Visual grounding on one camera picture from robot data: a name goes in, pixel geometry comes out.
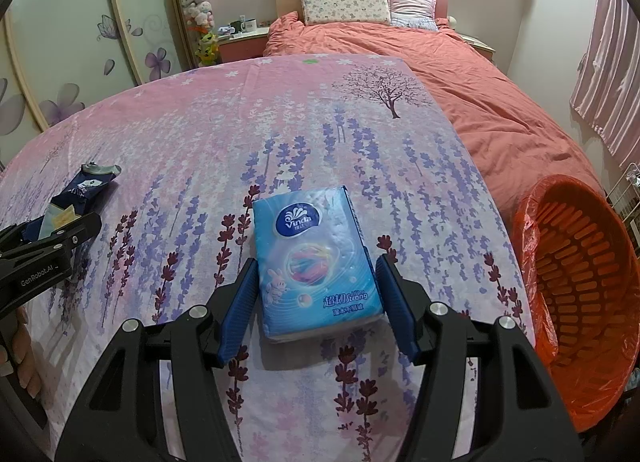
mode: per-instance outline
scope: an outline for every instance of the tissue on nightstand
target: tissue on nightstand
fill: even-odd
[[[292,341],[382,316],[369,254],[345,187],[254,202],[264,334]]]

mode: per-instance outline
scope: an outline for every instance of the cartoon rabbit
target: cartoon rabbit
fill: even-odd
[[[267,270],[267,273],[271,276],[271,281],[267,283],[267,296],[266,304],[271,305],[280,300],[282,295],[289,289],[287,288],[284,278],[282,277],[282,271],[277,271],[271,268]]]

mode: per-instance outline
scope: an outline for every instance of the curtain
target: curtain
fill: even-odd
[[[640,161],[640,24],[626,0],[597,0],[571,106],[622,169]]]

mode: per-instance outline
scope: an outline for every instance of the fingernail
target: fingernail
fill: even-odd
[[[11,363],[6,362],[4,365],[0,365],[0,377],[10,376],[14,372],[14,367]]]

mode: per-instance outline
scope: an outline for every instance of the white wire rack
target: white wire rack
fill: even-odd
[[[616,182],[607,200],[618,214],[640,257],[640,168],[631,163]]]

